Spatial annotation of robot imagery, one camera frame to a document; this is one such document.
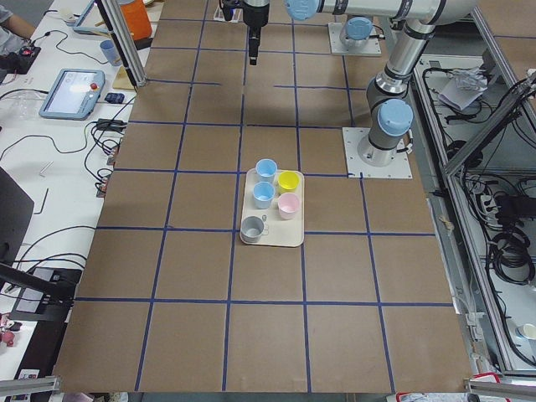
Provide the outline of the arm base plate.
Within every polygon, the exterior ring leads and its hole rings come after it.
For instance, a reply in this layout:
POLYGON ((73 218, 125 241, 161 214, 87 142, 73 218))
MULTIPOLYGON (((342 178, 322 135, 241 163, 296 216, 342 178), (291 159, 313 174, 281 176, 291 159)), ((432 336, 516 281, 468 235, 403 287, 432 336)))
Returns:
POLYGON ((380 150, 369 141, 367 127, 344 127, 343 145, 350 178, 412 179, 411 145, 400 138, 395 149, 380 150))
POLYGON ((354 39, 348 36, 347 24, 329 23, 327 28, 331 53, 335 55, 353 55, 363 57, 379 57, 382 54, 375 28, 366 39, 354 39))

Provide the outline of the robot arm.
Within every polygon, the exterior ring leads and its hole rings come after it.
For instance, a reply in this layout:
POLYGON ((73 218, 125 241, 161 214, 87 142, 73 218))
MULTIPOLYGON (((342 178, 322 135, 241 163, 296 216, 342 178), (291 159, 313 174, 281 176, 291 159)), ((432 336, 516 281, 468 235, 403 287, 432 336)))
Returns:
MULTIPOLYGON (((332 15, 347 14, 347 22, 340 30, 339 41, 349 48, 365 44, 371 37, 374 27, 372 20, 357 14, 351 16, 348 11, 349 1, 335 1, 332 6, 328 6, 327 1, 285 1, 284 5, 289 16, 299 21, 309 19, 326 9, 332 15)), ((238 9, 243 10, 243 21, 248 27, 250 65, 257 65, 261 30, 269 21, 270 2, 219 1, 219 10, 226 22, 232 20, 234 11, 238 9)))
POLYGON ((476 1, 286 1, 295 20, 317 13, 363 15, 403 20, 405 25, 384 69, 369 83, 366 96, 372 126, 358 144, 368 165, 382 168, 394 158, 399 140, 411 127, 414 112, 404 100, 408 82, 438 25, 454 23, 470 13, 476 1))

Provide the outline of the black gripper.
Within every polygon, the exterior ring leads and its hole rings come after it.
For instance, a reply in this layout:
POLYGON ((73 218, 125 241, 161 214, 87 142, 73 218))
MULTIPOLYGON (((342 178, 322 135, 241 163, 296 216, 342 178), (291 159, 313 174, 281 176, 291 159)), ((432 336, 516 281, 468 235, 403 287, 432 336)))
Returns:
POLYGON ((244 22, 248 26, 248 52, 250 65, 257 65, 261 28, 268 24, 269 11, 269 0, 243 1, 244 22))

